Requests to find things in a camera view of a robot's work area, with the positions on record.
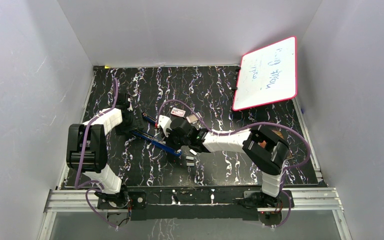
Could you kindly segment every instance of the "glass panel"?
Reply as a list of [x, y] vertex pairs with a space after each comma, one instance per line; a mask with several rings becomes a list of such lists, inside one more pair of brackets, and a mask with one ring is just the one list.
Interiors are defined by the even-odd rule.
[[275, 230], [258, 221], [241, 219], [156, 219], [130, 221], [115, 231], [92, 212], [59, 212], [52, 240], [189, 240], [270, 239], [340, 240], [331, 210], [293, 211], [288, 221]]

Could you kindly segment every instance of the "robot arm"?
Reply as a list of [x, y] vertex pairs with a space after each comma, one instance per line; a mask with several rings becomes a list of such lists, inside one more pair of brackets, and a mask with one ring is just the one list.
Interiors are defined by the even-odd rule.
[[[98, 113], [87, 133], [86, 151], [83, 157], [81, 172], [92, 180], [99, 181], [102, 194], [117, 195], [121, 192], [122, 180], [111, 170], [108, 162], [106, 135], [114, 128], [123, 133], [123, 125], [132, 125], [133, 109], [127, 94], [118, 98], [115, 108], [104, 109]], [[82, 152], [83, 139], [89, 121], [72, 124], [68, 129], [66, 162], [77, 170]]]
[[181, 117], [173, 121], [167, 119], [166, 116], [160, 116], [158, 123], [170, 147], [179, 149], [189, 146], [198, 153], [245, 153], [262, 171], [261, 191], [273, 198], [278, 197], [289, 145], [273, 131], [260, 125], [234, 134], [219, 135], [228, 132], [213, 133], [205, 128], [196, 129]]

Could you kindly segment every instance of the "whiteboard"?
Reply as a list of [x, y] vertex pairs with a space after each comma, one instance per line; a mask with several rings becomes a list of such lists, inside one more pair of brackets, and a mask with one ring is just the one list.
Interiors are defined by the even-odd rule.
[[242, 57], [234, 94], [234, 111], [248, 109], [297, 95], [297, 40], [285, 40]]

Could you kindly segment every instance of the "gray wall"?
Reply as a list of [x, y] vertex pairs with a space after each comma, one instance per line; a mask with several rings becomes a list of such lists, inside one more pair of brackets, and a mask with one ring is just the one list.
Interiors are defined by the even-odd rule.
[[323, 1], [298, 62], [304, 117], [351, 235], [384, 239], [384, 1]]
[[93, 65], [238, 64], [296, 35], [321, 0], [58, 0]]
[[56, 0], [0, 0], [0, 240], [37, 238], [91, 80]]

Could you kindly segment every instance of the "black marble table surface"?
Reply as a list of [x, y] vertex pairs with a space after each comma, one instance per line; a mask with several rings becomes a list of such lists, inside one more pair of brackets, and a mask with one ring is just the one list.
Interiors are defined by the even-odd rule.
[[[233, 92], [236, 85], [237, 66], [197, 67], [144, 67], [95, 69], [94, 82], [87, 103], [84, 121], [99, 110], [112, 104], [112, 79], [119, 82], [119, 90], [131, 95], [137, 116], [147, 112], [156, 116], [161, 104], [170, 99], [187, 103], [199, 112], [204, 121], [215, 130], [238, 129], [254, 122], [272, 122], [288, 126], [302, 133], [294, 104], [291, 100], [242, 111], [232, 111]], [[180, 104], [167, 104], [162, 114], [170, 116], [172, 107], [185, 109]], [[147, 125], [144, 130], [151, 135], [155, 128]], [[304, 144], [287, 131], [272, 128], [290, 145], [287, 164], [304, 160]], [[197, 185], [259, 185], [261, 171], [244, 153], [220, 151], [199, 153], [195, 167], [186, 166], [183, 147], [181, 157], [174, 157], [138, 137], [126, 138], [113, 130], [107, 135], [108, 164], [116, 175], [126, 180], [128, 186], [197, 186]], [[80, 183], [89, 180], [81, 175]], [[74, 186], [76, 171], [70, 169], [63, 188]], [[312, 163], [286, 172], [287, 184], [317, 184]]]

